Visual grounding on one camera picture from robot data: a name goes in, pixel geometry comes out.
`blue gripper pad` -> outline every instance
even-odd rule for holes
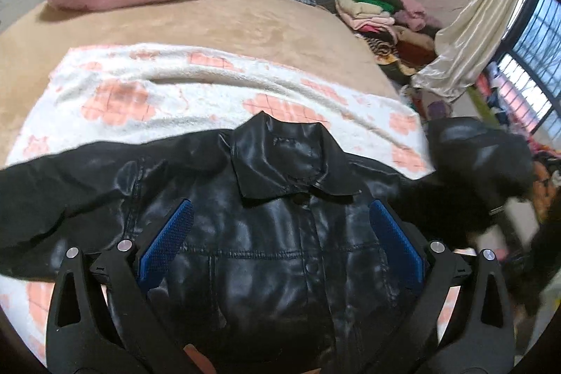
[[[169,264],[193,226],[193,213],[191,202],[184,200],[140,258],[136,282],[143,293],[158,287],[164,279]]]
[[[370,205],[370,226],[386,252],[391,271],[419,296],[425,280],[425,262],[380,200]]]

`beige bedsheet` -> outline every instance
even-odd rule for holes
[[[0,34],[0,166],[69,48],[139,42],[216,48],[397,98],[366,43],[332,14],[292,0],[195,0],[100,13],[41,4]]]

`satin curtain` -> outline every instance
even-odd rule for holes
[[[438,58],[414,75],[411,85],[451,102],[475,83],[489,63],[518,0],[471,0],[435,39]]]

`silver bolt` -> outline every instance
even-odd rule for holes
[[[487,260],[495,260],[495,253],[490,249],[483,249],[483,256]]]
[[[433,241],[432,243],[430,243],[430,248],[438,254],[444,252],[444,244],[442,244],[440,241]]]
[[[66,251],[66,256],[68,258],[74,258],[75,256],[78,255],[78,253],[79,253],[79,250],[78,250],[77,247],[71,247],[71,248],[69,248],[68,251]]]
[[[121,252],[127,252],[131,247],[133,247],[133,242],[130,239],[124,239],[119,244],[117,244],[117,249]]]

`window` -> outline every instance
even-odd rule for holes
[[[561,2],[518,0],[494,60],[499,92],[529,132],[561,147]]]

